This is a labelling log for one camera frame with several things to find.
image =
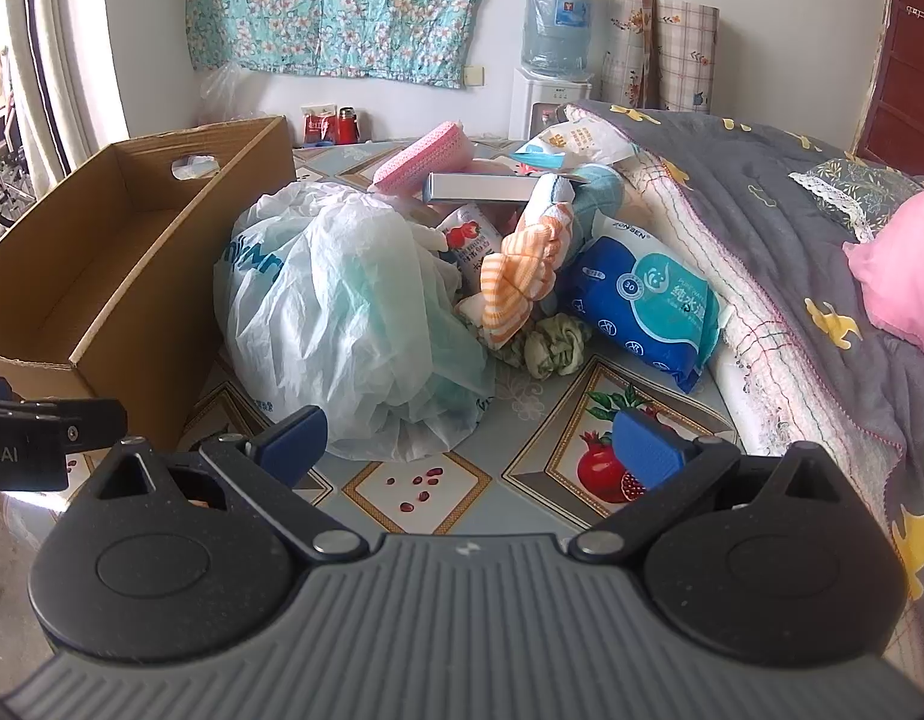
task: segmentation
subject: lace trim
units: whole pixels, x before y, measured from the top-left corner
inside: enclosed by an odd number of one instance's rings
[[[859,201],[852,199],[844,191],[836,189],[831,184],[827,184],[821,178],[815,175],[806,175],[801,172],[790,172],[788,175],[796,184],[804,189],[808,189],[826,204],[836,210],[841,211],[849,218],[849,224],[852,225],[852,231],[856,234],[860,244],[876,240],[876,235],[872,231],[871,225],[865,218],[865,211],[859,205]]]

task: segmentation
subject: cardboard box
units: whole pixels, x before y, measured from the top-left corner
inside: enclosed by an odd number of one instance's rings
[[[173,175],[203,155],[221,170]],[[26,399],[118,398],[173,450],[221,343],[212,266],[238,215],[294,180],[283,118],[103,148],[0,240],[0,376]]]

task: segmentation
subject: ribbed gray plate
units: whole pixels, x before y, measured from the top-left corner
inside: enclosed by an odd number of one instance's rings
[[[25,720],[912,718],[877,658],[812,671],[736,664],[677,637],[627,575],[550,536],[387,536],[312,572],[286,613],[225,654],[132,668],[72,655],[9,705]]]

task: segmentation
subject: pillowcase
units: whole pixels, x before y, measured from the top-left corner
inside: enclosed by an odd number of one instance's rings
[[[845,244],[869,322],[924,351],[924,191],[868,244]]]
[[[808,189],[819,210],[854,233],[860,244],[875,240],[899,206],[924,190],[924,185],[891,167],[857,158],[832,159],[789,177]]]

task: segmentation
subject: wall switch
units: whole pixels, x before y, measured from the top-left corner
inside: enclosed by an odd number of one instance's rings
[[[485,68],[481,65],[466,65],[462,68],[462,83],[466,86],[485,86]]]

